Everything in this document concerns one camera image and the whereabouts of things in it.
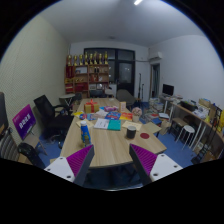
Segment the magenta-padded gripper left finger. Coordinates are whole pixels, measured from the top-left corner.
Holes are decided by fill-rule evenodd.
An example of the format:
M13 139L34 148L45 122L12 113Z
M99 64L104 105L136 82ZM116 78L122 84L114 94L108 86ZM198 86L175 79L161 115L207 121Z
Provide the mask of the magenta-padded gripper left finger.
M68 157L58 157L45 171L82 186L94 157L94 146L89 145Z

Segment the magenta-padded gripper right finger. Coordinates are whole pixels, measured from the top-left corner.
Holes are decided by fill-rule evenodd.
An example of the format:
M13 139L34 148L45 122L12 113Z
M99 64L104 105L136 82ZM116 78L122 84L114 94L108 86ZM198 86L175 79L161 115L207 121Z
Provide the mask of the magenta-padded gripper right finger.
M130 144L129 154L136 166L143 185L159 180L182 167L166 154L154 154L140 146Z

